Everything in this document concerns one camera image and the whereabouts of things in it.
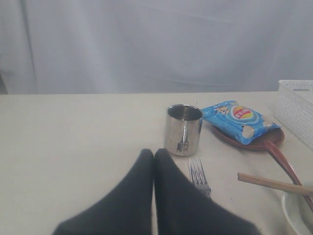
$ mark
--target metal cup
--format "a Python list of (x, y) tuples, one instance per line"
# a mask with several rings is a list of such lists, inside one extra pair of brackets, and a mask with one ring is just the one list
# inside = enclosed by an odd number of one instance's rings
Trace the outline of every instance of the metal cup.
[(202, 112), (188, 105), (177, 104), (167, 109), (164, 147), (175, 155), (196, 153), (202, 127)]

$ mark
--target snack bag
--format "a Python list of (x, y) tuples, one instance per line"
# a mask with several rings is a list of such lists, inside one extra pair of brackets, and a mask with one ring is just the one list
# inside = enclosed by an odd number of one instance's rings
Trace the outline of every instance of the snack bag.
[(249, 144), (268, 130), (279, 128), (274, 122), (235, 100), (202, 109), (203, 119), (242, 144)]

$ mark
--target white table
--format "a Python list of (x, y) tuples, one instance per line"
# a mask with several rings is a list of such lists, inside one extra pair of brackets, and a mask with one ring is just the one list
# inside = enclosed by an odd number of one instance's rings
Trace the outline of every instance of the white table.
[[(163, 145), (166, 108), (200, 108), (235, 99), (272, 117), (277, 93), (0, 96), (0, 234), (49, 235), (59, 222), (106, 195), (142, 148)], [(290, 182), (267, 153), (239, 150), (201, 132), (202, 159), (214, 201), (255, 223), (264, 235), (284, 235), (281, 192), (237, 181), (237, 172)], [(280, 149), (303, 181), (313, 157), (283, 128)], [(188, 158), (174, 158), (187, 175)], [(153, 230), (156, 234), (155, 208)]]

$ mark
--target fork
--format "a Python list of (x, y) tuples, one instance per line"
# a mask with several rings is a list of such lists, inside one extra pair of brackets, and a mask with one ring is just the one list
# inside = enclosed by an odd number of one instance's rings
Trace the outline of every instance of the fork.
[(189, 173), (192, 184), (211, 198), (211, 188), (207, 184), (200, 158), (189, 159)]

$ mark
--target bowl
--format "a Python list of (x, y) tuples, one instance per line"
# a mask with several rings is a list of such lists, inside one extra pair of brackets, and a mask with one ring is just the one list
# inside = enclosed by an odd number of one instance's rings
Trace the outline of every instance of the bowl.
[(286, 218), (288, 235), (313, 234), (313, 212), (303, 196), (285, 192), (281, 204)]

